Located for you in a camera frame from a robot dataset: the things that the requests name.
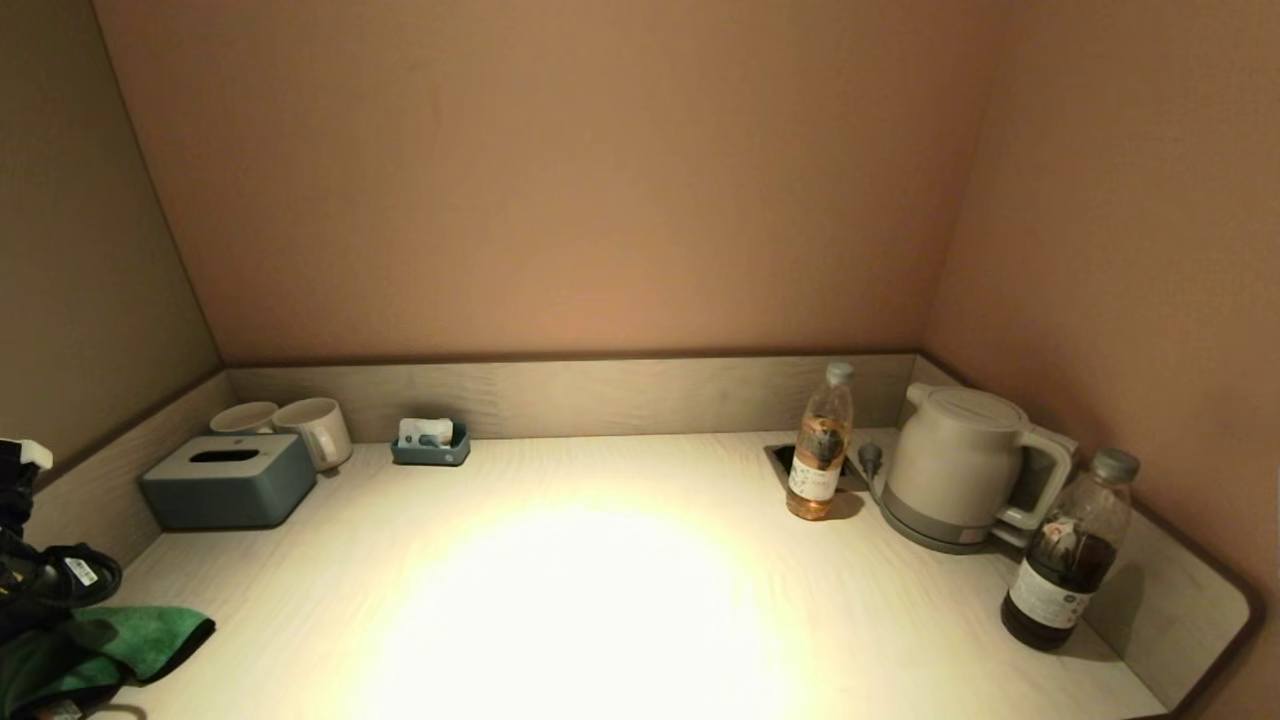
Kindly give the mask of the green microfiber cloth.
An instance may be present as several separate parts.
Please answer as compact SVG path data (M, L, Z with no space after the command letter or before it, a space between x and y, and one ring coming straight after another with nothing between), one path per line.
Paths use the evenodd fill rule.
M0 644L0 720L86 720L173 674L216 632L175 606L79 609Z

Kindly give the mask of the grey-blue tissue box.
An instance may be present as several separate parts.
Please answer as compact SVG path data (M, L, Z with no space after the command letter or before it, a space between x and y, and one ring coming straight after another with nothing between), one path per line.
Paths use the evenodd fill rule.
M196 436L137 483L164 530L264 529L291 516L316 471L294 434Z

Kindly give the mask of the white ceramic mug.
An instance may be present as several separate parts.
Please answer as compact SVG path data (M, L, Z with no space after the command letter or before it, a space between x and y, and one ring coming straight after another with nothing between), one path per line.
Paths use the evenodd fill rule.
M214 416L209 429L214 434L271 434L273 418L279 406L269 401L237 404Z
M334 398L305 398L278 409L271 424L297 434L316 471L332 471L349 460L353 443L340 405Z

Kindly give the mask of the small blue sachet tray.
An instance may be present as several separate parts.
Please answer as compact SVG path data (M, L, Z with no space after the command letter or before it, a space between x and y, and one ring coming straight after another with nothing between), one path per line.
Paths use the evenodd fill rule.
M390 442L390 456L398 465L458 468L471 454L470 428L461 421L454 421L453 445L447 448L398 447L396 439L397 437Z

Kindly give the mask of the recessed power socket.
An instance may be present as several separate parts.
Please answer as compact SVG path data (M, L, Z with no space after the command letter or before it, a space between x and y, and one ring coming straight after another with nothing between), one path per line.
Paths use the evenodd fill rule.
M788 477L794 464L795 445L765 446L764 451L778 477L780 484L786 488L788 486ZM856 493L868 491L867 480L854 460L855 457L849 456L844 459L838 475L838 483L836 486L836 493Z

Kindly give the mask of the plastic bottle with amber drink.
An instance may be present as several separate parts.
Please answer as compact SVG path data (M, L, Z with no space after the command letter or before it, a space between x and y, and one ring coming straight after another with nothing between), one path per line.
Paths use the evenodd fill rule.
M787 478L787 509L806 521L826 519L852 439L852 366L831 363L806 402Z

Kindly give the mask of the grey kettle base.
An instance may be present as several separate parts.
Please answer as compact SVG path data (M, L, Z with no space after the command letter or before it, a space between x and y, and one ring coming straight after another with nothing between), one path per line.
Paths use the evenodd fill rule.
M963 527L918 512L893 493L881 498L879 510L886 523L909 541L941 553L970 555L980 552L996 523Z

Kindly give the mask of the white electric kettle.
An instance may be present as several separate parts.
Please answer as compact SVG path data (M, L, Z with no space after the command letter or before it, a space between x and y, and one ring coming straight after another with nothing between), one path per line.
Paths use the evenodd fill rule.
M963 527L992 521L1034 530L1065 487L1076 442L1032 423L1015 404L961 386L914 382L881 498L893 493L918 512ZM1024 454L1050 459L1048 475L1024 505L1012 503Z

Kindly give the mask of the plastic bottle with dark drink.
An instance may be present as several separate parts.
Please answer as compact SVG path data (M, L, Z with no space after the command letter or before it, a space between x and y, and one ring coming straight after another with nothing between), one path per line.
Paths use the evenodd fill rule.
M1132 524L1140 460L1098 450L1032 533L1000 609L1006 632L1038 651L1062 647L1114 566Z

